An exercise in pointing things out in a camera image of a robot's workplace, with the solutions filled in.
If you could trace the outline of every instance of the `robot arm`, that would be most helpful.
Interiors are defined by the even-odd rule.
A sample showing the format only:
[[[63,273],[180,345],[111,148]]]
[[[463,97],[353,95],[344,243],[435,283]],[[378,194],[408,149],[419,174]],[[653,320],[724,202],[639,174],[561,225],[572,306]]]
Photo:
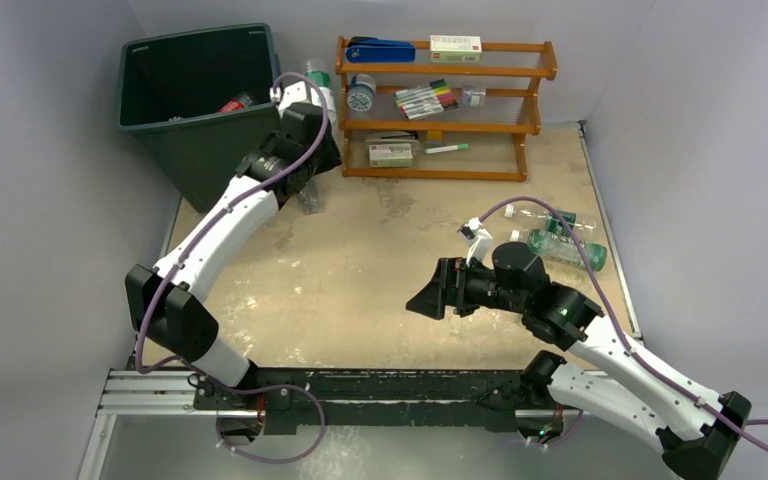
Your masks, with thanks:
[[[247,374],[256,369],[256,365],[219,337],[219,324],[203,302],[219,273],[252,233],[314,175],[340,165],[340,153],[330,126],[324,140],[301,168],[233,207],[228,206],[228,202],[290,167],[313,143],[321,122],[319,107],[303,102],[285,106],[280,129],[241,161],[222,198],[193,233],[152,269],[136,265],[125,278],[135,330],[140,329],[161,282],[169,280],[150,319],[147,337],[225,385],[245,386]],[[206,230],[204,227],[209,223],[215,225]],[[194,242],[186,263],[178,264],[181,252]]]
[[[686,480],[716,479],[739,436],[712,414],[688,401],[644,370],[625,351],[602,309],[581,292],[552,282],[540,257],[523,243],[506,243],[492,253],[493,269],[481,260],[492,237],[474,218],[459,234],[467,258],[441,258],[431,282],[407,302],[407,309],[435,319],[454,306],[460,316],[479,307],[522,314],[538,339],[595,365],[617,383],[588,374],[543,351],[523,373],[527,382],[555,402],[578,407],[623,428],[662,452],[665,463]],[[686,386],[730,420],[744,425],[751,405],[735,392],[720,395],[682,375],[631,337],[625,340],[656,370]]]

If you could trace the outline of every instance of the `small box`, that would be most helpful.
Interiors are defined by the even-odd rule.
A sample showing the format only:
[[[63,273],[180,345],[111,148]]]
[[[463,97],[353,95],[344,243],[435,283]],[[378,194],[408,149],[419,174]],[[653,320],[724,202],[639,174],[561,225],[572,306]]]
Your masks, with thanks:
[[[427,148],[442,147],[443,132],[441,130],[429,130],[428,133],[425,134],[425,146]]]
[[[431,35],[431,63],[478,63],[481,37]]]
[[[410,167],[413,153],[410,143],[385,143],[369,146],[369,166]]]

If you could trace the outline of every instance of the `plastic bottle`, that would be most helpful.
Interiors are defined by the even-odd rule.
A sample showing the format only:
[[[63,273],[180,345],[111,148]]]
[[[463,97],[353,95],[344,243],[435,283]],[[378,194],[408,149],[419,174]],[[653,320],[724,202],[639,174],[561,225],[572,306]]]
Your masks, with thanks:
[[[587,215],[579,215],[573,212],[558,211],[563,215],[564,220],[570,224],[575,235],[579,240],[593,240],[599,230],[599,221]],[[551,212],[542,208],[515,208],[513,205],[505,207],[505,217],[517,222],[523,227],[533,229],[543,229],[561,237],[568,237],[569,232],[564,225],[552,215]]]
[[[563,262],[568,265],[586,270],[584,261],[578,249],[572,243],[569,237],[562,237],[545,230],[532,230],[530,232],[521,232],[514,230],[511,232],[512,242],[525,242],[532,253],[542,258]],[[598,243],[581,242],[584,248],[584,254],[594,272],[598,272],[605,267],[605,261],[608,259],[608,249]]]
[[[328,119],[331,124],[337,123],[337,104],[334,102],[334,93],[331,91],[331,75],[325,69],[325,62],[321,58],[309,58],[302,62],[302,71],[305,76],[316,84],[325,95],[325,105],[328,107]],[[320,106],[319,95],[310,92],[311,101],[317,107]]]

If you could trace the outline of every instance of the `dark green trash bin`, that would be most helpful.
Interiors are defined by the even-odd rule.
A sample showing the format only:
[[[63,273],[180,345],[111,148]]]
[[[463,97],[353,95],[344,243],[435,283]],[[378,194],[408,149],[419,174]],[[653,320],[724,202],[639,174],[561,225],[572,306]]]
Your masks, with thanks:
[[[190,204],[206,212],[240,160],[277,128],[269,89],[279,74],[263,23],[130,42],[119,68],[119,130],[134,135]],[[257,105],[217,113],[242,92]]]

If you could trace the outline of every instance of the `white wall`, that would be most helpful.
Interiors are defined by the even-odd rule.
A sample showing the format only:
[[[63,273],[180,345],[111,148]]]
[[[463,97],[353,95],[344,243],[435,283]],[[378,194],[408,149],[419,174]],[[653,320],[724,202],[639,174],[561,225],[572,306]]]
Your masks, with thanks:
[[[426,39],[432,33],[485,41],[553,42],[558,76],[540,87],[544,121],[586,118],[654,0],[129,0],[149,36],[237,23],[272,28],[284,71],[308,57],[331,66],[337,36]]]
[[[109,367],[132,343],[123,279],[174,192],[114,131],[124,0],[0,1],[0,479],[77,475]]]
[[[647,344],[768,417],[768,1],[659,0],[589,120]]]

